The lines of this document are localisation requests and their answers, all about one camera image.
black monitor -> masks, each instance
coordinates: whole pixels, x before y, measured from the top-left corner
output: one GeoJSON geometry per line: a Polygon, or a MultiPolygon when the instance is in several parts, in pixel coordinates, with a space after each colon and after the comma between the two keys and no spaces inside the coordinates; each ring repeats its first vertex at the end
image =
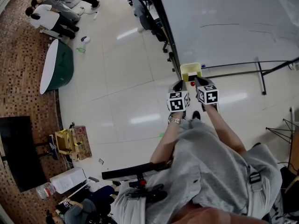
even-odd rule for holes
{"type": "Polygon", "coordinates": [[[33,143],[29,116],[0,118],[5,159],[20,192],[47,182],[33,143]]]}

white box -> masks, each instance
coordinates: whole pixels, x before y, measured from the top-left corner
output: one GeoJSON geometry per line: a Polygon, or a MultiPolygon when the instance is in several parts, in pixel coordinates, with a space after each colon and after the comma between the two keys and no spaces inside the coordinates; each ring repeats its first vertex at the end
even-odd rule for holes
{"type": "Polygon", "coordinates": [[[216,104],[219,101],[219,90],[214,84],[198,86],[197,95],[199,101],[205,105],[216,104]]]}
{"type": "Polygon", "coordinates": [[[72,168],[64,173],[50,178],[56,192],[62,194],[86,180],[82,168],[72,168]]]}
{"type": "Polygon", "coordinates": [[[185,111],[189,105],[188,91],[167,93],[167,107],[170,112],[185,111]]]}

green round table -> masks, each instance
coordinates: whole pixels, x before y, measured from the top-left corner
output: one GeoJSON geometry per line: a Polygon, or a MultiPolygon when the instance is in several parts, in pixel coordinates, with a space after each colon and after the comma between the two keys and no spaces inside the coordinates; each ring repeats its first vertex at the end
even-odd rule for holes
{"type": "Polygon", "coordinates": [[[40,93],[53,91],[69,83],[74,73],[73,51],[55,39],[47,52],[40,93]]]}

red button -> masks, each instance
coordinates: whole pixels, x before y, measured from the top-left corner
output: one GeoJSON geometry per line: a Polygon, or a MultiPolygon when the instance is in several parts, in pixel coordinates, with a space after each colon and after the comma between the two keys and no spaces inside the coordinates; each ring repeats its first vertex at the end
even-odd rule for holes
{"type": "Polygon", "coordinates": [[[145,186],[146,185],[146,180],[140,180],[140,184],[145,186]]]}

shoe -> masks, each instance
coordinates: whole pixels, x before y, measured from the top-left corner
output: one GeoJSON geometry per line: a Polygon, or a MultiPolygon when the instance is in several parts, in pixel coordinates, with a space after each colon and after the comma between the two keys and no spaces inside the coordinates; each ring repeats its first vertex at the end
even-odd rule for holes
{"type": "Polygon", "coordinates": [[[182,119],[186,119],[186,111],[183,112],[183,117],[182,119]]]}
{"type": "Polygon", "coordinates": [[[100,6],[100,0],[98,0],[98,5],[96,6],[96,7],[93,7],[92,5],[91,5],[91,7],[92,7],[92,10],[95,10],[95,9],[97,9],[99,6],[100,6]]]}
{"type": "Polygon", "coordinates": [[[117,187],[121,185],[121,182],[118,182],[118,181],[112,181],[112,183],[113,183],[114,185],[116,185],[117,187]]]}
{"type": "Polygon", "coordinates": [[[200,120],[200,113],[197,110],[193,112],[192,119],[200,120]]]}

